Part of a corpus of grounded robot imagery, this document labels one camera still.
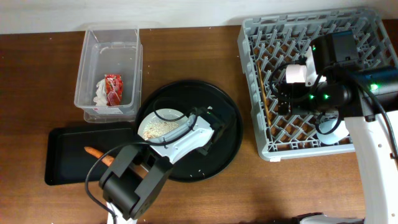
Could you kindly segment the wooden chopstick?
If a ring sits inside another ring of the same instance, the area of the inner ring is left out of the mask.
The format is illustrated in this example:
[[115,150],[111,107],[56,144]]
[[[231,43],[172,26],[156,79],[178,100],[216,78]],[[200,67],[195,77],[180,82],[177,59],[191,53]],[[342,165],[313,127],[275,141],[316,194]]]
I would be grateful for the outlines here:
[[263,76],[262,76],[262,70],[261,70],[261,61],[258,60],[256,62],[257,65],[257,72],[259,75],[259,81],[260,81],[260,85],[261,85],[261,93],[262,93],[262,99],[264,101],[264,109],[265,109],[265,114],[266,114],[266,120],[268,123],[268,127],[272,127],[271,121],[270,121],[270,114],[269,114],[269,109],[268,109],[268,105],[267,105],[267,96],[266,96],[266,91],[265,91],[265,86],[264,86],[264,81],[263,81]]

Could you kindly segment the blue plastic cup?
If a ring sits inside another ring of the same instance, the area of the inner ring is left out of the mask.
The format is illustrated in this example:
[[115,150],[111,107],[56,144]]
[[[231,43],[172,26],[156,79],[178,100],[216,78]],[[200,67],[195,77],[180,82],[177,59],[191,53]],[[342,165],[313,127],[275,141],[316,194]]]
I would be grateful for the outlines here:
[[[335,126],[337,121],[337,119],[331,119],[321,123],[319,125],[320,131],[323,133],[330,131]],[[347,137],[348,134],[349,131],[345,126],[345,122],[341,121],[339,126],[332,133],[326,135],[317,133],[317,138],[323,144],[332,145]]]

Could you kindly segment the grey plate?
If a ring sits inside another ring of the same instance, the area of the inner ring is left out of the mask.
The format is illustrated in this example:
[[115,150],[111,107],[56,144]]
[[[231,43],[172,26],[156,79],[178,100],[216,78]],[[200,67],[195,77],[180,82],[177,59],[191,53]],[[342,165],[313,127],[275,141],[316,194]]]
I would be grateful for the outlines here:
[[[183,113],[169,108],[159,109],[157,110],[157,114],[160,117],[167,119],[168,122],[174,122],[174,121],[177,122],[180,126],[184,124],[188,119]],[[142,122],[139,125],[137,133],[138,135],[140,135],[140,137],[142,137],[145,125],[147,125],[150,121],[164,121],[164,120],[156,116],[154,112],[150,113],[142,120]]]

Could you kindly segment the rice and nut scraps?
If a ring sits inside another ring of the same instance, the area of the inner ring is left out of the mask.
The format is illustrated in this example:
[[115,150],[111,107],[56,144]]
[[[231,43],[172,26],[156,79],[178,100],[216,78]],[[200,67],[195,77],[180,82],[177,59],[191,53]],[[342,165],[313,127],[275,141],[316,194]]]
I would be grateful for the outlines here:
[[150,121],[147,125],[145,125],[142,137],[144,140],[158,138],[173,131],[179,126],[180,125],[175,121]]

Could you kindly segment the orange carrot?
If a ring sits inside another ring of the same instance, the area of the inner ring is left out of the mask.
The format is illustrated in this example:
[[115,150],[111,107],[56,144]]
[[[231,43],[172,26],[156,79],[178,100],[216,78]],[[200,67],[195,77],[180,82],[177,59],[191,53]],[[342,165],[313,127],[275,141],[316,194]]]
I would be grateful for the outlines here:
[[[89,146],[84,147],[85,151],[92,156],[96,157],[99,159],[104,153]],[[102,163],[106,166],[110,166],[114,162],[114,157],[112,156],[105,156],[102,160]],[[147,174],[147,171],[142,167],[142,166],[135,166],[134,164],[132,165],[132,169],[135,173],[137,173],[140,177],[145,177]]]

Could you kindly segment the red snack wrapper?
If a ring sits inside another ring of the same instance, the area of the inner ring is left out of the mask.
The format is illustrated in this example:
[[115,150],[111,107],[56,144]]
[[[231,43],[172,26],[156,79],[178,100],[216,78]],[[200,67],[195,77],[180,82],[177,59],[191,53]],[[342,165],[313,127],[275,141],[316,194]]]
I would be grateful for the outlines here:
[[105,92],[108,106],[119,106],[123,97],[123,81],[120,75],[106,74]]

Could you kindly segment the white tissue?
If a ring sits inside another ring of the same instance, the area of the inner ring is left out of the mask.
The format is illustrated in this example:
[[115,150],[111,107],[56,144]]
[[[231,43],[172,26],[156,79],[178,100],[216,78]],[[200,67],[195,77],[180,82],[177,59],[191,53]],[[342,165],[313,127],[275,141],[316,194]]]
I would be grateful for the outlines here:
[[105,90],[105,79],[96,84],[96,96],[93,98],[96,106],[107,106],[108,99]]

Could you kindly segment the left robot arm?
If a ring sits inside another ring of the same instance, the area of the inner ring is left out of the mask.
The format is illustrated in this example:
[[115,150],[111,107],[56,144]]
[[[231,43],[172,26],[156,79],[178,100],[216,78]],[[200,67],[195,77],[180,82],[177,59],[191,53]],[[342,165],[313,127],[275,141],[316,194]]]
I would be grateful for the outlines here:
[[[159,137],[142,138],[119,147],[114,158],[106,153],[99,160],[108,166],[99,180],[108,211],[108,223],[134,223],[157,198],[175,163],[197,149],[209,149],[236,123],[234,116],[214,113],[211,107],[194,108],[172,118],[157,114],[163,122],[178,126]],[[149,146],[157,156],[145,177],[134,171],[142,164],[142,150]]]

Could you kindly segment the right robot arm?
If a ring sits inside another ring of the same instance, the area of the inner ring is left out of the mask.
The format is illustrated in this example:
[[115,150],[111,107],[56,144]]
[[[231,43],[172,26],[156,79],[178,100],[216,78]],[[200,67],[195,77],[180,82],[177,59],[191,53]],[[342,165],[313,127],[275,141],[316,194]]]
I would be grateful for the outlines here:
[[354,34],[326,34],[304,56],[279,66],[285,82],[272,86],[279,114],[321,118],[337,113],[353,142],[366,214],[363,223],[397,222],[397,69],[365,68]]

